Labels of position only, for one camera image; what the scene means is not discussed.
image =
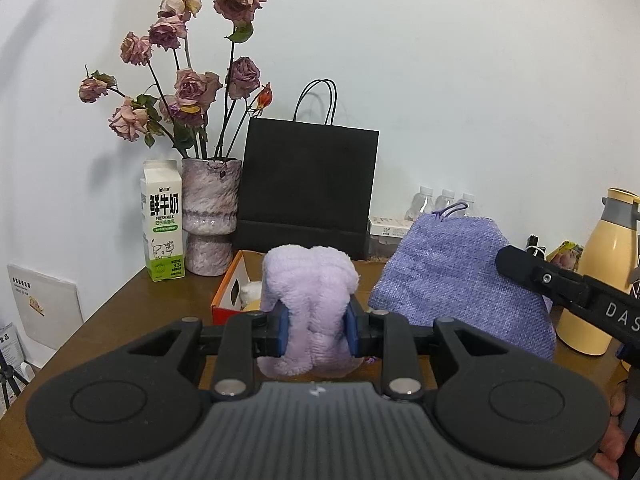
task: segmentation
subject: human hand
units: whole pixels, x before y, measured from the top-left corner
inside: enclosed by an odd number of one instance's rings
[[[609,419],[609,427],[604,434],[602,442],[600,443],[600,451],[596,453],[593,458],[593,463],[602,469],[605,473],[609,474],[612,478],[618,478],[618,464],[617,460],[622,456],[625,450],[625,434],[622,433],[618,425],[618,416],[625,409],[626,395],[625,395],[626,381],[620,383],[611,399],[609,401],[611,407],[611,418]],[[640,455],[640,435],[636,438],[634,445],[636,453]]]

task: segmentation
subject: water bottle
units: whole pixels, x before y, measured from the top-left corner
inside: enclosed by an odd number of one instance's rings
[[[415,221],[418,216],[433,211],[433,189],[420,186],[420,192],[414,195],[411,206],[404,215],[405,220]]]
[[[450,189],[443,189],[442,194],[436,199],[436,205],[433,206],[434,211],[440,211],[454,203],[456,193]]]
[[[459,200],[459,202],[464,202],[466,204],[466,209],[461,209],[459,211],[455,211],[453,213],[451,213],[450,216],[476,216],[474,213],[474,202],[475,202],[476,198],[469,194],[469,193],[463,193],[462,194],[462,200]]]

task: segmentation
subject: blue gripper pad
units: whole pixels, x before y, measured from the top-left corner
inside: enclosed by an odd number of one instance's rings
[[[349,301],[347,310],[344,313],[344,335],[347,338],[349,352],[353,356],[358,356],[358,323],[353,313],[352,302],[353,299]]]
[[[287,342],[289,341],[289,309],[280,300],[276,303],[274,311],[280,313],[280,330],[278,332],[278,353],[280,356],[287,351]]]

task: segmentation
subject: screw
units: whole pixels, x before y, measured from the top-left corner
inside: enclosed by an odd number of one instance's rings
[[[396,394],[411,395],[419,391],[422,385],[410,377],[398,377],[389,383],[389,387]]]
[[[233,397],[244,392],[246,384],[239,379],[222,379],[216,383],[213,389],[220,395]]]

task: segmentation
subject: snack package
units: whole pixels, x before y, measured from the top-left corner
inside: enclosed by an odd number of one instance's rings
[[[142,221],[146,269],[155,282],[184,277],[182,179],[175,160],[146,160]]]
[[[551,262],[555,266],[561,269],[576,271],[578,268],[578,261],[584,247],[566,240],[549,256],[546,257],[548,262]]]

